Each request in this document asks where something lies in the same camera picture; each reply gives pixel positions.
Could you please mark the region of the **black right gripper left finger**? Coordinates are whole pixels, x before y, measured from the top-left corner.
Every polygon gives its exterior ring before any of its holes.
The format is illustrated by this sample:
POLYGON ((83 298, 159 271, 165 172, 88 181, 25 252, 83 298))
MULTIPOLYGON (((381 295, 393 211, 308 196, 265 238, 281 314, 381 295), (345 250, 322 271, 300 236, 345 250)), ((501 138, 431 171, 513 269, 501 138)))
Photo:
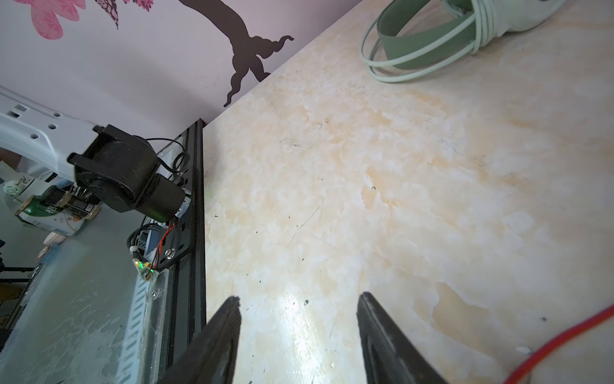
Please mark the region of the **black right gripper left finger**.
POLYGON ((233 382, 240 329, 240 299, 237 296, 230 296, 158 383, 233 382))

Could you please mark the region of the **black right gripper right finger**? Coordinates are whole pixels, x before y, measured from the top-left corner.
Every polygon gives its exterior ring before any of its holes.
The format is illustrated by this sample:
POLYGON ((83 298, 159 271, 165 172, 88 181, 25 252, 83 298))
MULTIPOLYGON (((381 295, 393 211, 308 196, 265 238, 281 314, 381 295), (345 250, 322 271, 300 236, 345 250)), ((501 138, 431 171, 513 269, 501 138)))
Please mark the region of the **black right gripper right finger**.
POLYGON ((368 383, 446 383, 371 293, 358 299, 357 317, 368 383))

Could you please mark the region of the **mint green over-ear headphones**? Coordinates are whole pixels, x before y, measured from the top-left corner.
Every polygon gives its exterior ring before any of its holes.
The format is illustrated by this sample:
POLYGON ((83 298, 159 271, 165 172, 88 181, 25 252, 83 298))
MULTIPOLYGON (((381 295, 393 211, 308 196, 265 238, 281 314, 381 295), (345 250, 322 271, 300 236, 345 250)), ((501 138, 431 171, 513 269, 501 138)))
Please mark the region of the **mint green over-ear headphones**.
POLYGON ((563 1, 444 1, 452 16, 437 27, 401 36, 427 1, 393 1, 366 31, 360 56, 380 83, 425 77, 468 54, 476 54, 507 32, 524 32, 555 14, 563 1))

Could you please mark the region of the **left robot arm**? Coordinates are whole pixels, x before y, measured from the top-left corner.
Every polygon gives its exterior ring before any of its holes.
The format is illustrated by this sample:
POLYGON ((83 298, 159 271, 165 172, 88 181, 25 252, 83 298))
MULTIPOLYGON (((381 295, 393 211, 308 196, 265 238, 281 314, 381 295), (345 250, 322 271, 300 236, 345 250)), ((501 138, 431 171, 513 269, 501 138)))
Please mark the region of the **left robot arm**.
POLYGON ((190 192, 159 174, 163 161, 139 136, 61 114, 1 89, 1 147, 76 182, 118 212, 180 219, 190 192))

